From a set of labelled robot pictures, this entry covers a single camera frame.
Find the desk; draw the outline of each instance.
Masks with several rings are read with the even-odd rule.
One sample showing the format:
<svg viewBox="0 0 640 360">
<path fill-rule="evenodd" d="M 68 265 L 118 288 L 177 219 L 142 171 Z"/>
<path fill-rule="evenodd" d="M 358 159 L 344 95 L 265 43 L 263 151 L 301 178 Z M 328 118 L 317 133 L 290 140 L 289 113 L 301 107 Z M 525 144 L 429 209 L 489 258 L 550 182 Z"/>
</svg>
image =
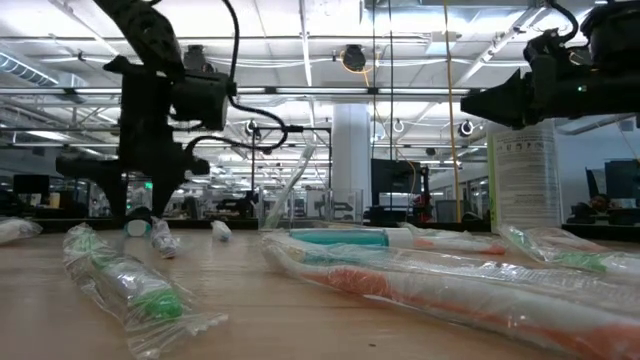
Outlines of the desk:
<svg viewBox="0 0 640 360">
<path fill-rule="evenodd" d="M 120 231 L 105 231 L 116 239 Z M 210 230 L 175 230 L 197 243 L 162 260 L 140 239 L 127 252 L 191 290 L 229 322 L 163 359 L 556 359 L 556 354 L 415 311 L 273 272 L 255 231 L 212 243 Z M 64 273 L 61 234 L 0 248 L 0 339 L 5 359 L 132 359 L 123 328 Z"/>
</svg>

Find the ceiling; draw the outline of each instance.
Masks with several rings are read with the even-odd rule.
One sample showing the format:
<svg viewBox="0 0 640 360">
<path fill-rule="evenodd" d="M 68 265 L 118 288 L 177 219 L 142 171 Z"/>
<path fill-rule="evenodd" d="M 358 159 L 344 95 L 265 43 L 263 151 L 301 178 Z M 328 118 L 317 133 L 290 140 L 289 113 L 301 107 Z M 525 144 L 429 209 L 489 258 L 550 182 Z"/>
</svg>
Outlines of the ceiling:
<svg viewBox="0 0 640 360">
<path fill-rule="evenodd" d="M 371 6 L 373 1 L 231 0 L 239 17 L 242 38 L 236 77 L 238 85 L 241 88 L 273 86 L 318 89 L 364 88 L 369 84 L 381 88 L 418 88 L 420 91 L 446 88 L 448 66 L 441 2 L 394 0 L 389 8 L 387 0 L 375 0 L 374 15 Z M 522 50 L 529 39 L 543 29 L 568 28 L 568 21 L 558 13 L 529 6 L 539 2 L 448 1 L 454 88 L 490 87 L 504 82 L 518 68 L 528 68 L 522 59 Z M 580 20 L 594 5 L 593 1 L 560 3 Z M 163 0 L 155 8 L 171 21 L 183 48 L 192 44 L 204 45 L 209 61 L 218 71 L 228 72 L 233 27 L 221 1 Z M 101 66 L 115 54 L 136 59 L 136 54 L 122 33 L 93 1 L 69 0 L 63 4 L 58 0 L 3 0 L 0 9 L 0 54 L 19 59 L 31 69 L 61 82 L 64 80 L 66 84 L 73 81 L 76 86 L 119 87 L 119 76 L 102 71 Z M 580 36 L 574 41 L 585 42 Z M 362 46 L 370 68 L 377 57 L 376 69 L 366 75 L 346 71 L 339 55 L 348 44 Z M 35 89 L 35 84 L 0 72 L 0 87 Z M 347 101 L 345 96 L 339 95 L 302 95 L 241 95 L 240 102 L 273 112 L 286 123 L 330 127 L 333 104 Z M 54 96 L 22 94 L 4 96 L 2 99 L 5 102 L 0 111 L 4 113 L 0 112 L 0 120 L 8 127 L 37 125 L 61 128 L 69 127 L 75 120 L 81 124 L 75 127 L 109 128 L 119 116 L 116 95 L 86 96 L 86 104 L 82 106 Z M 393 104 L 388 98 L 377 100 L 374 106 L 372 97 L 366 94 L 348 98 L 349 102 L 368 104 L 370 113 L 377 111 L 379 123 L 385 124 L 387 134 L 376 142 L 376 157 L 389 157 L 389 152 L 397 155 L 395 150 L 390 151 L 392 144 L 389 143 L 388 133 L 393 132 L 395 146 L 413 145 L 403 147 L 402 156 L 421 161 L 449 160 L 450 113 L 446 92 L 428 98 L 398 95 Z M 457 145 L 482 148 L 484 140 L 480 126 L 483 120 L 461 112 L 457 102 L 453 103 L 452 115 L 454 126 L 465 120 L 471 120 L 478 126 L 472 137 L 458 139 Z M 229 109 L 224 135 L 247 141 L 244 127 L 251 118 L 246 113 Z M 256 121 L 264 126 L 274 126 L 268 119 L 257 118 Z M 392 130 L 393 124 L 396 124 L 396 130 L 403 129 Z M 107 155 L 114 153 L 113 144 L 117 142 L 116 136 L 105 131 L 66 133 L 60 138 L 42 135 L 22 134 L 21 138 L 25 141 L 89 144 L 93 146 L 83 148 L 91 153 Z M 175 137 L 178 141 L 188 142 L 197 135 L 201 134 L 180 132 Z M 263 135 L 266 135 L 263 139 L 265 143 L 276 142 L 280 136 L 275 131 Z M 297 159 L 303 143 L 313 138 L 314 134 L 310 132 L 304 133 L 304 137 L 293 134 L 290 141 L 298 146 L 276 150 L 269 156 L 260 155 L 259 161 L 270 165 L 277 160 Z M 323 142 L 328 143 L 329 139 L 324 132 L 318 132 L 316 138 L 319 138 L 316 152 L 318 164 L 310 170 L 306 180 L 309 184 L 319 185 L 326 182 L 327 172 L 323 167 L 329 151 Z M 439 153 L 435 157 L 428 157 L 425 153 L 427 146 L 437 147 Z M 198 150 L 198 154 L 212 164 L 236 169 L 236 177 L 246 173 L 247 169 L 250 171 L 245 161 L 246 153 L 231 151 L 221 144 L 208 143 Z M 485 155 L 484 149 L 467 151 L 462 161 L 486 161 Z M 286 172 L 269 173 L 264 177 L 269 181 L 279 181 L 273 178 L 285 177 Z"/>
</svg>

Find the white pillar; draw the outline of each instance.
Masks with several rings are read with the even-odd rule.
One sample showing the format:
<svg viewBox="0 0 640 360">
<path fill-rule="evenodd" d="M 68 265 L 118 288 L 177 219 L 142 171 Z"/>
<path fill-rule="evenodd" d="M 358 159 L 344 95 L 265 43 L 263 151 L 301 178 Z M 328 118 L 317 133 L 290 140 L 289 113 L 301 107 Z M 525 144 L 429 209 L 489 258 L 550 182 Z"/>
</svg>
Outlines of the white pillar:
<svg viewBox="0 0 640 360">
<path fill-rule="evenodd" d="M 513 131 L 487 127 L 491 229 L 559 227 L 561 198 L 553 121 Z"/>
<path fill-rule="evenodd" d="M 371 119 L 367 104 L 334 105 L 331 136 L 331 187 L 336 193 L 361 190 L 366 211 L 371 206 Z"/>
</svg>

